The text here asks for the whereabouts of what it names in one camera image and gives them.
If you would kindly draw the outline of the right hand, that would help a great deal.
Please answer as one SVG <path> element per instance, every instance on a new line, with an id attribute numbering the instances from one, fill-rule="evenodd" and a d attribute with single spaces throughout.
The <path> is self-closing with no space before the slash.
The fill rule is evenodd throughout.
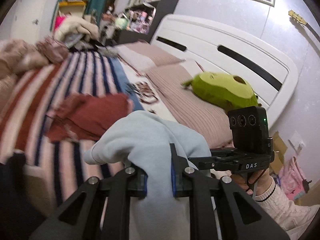
<path id="1" fill-rule="evenodd" d="M 269 168 L 266 170 L 254 172 L 248 179 L 245 179 L 239 174 L 232 174 L 231 178 L 248 194 L 253 194 L 253 190 L 249 189 L 249 187 L 255 184 L 257 186 L 255 192 L 257 196 L 265 193 L 272 185 L 273 181 L 272 177 L 270 176 Z"/>

